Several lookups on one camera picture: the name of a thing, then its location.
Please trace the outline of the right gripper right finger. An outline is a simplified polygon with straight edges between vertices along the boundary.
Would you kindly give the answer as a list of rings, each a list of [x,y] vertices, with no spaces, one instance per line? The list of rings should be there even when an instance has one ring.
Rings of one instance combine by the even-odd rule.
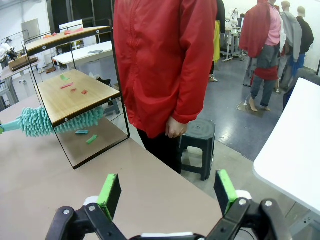
[[[207,240],[234,240],[242,229],[251,229],[258,240],[290,240],[292,234],[277,201],[260,203],[240,197],[225,169],[215,174],[214,191],[222,218],[206,237]]]

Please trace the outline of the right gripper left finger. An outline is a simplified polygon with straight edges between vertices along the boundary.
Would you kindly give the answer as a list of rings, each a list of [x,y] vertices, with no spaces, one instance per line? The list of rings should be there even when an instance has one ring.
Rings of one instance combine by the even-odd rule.
[[[119,175],[109,174],[96,202],[78,210],[70,206],[60,207],[46,235],[47,240],[83,240],[95,233],[100,240],[125,240],[113,222],[122,193]]]

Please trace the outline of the person's left hand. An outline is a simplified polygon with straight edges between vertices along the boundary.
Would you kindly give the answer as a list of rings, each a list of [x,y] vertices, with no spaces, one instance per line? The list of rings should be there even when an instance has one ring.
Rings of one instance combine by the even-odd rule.
[[[180,123],[170,117],[166,123],[165,135],[170,139],[177,138],[186,133],[187,129],[187,124]]]

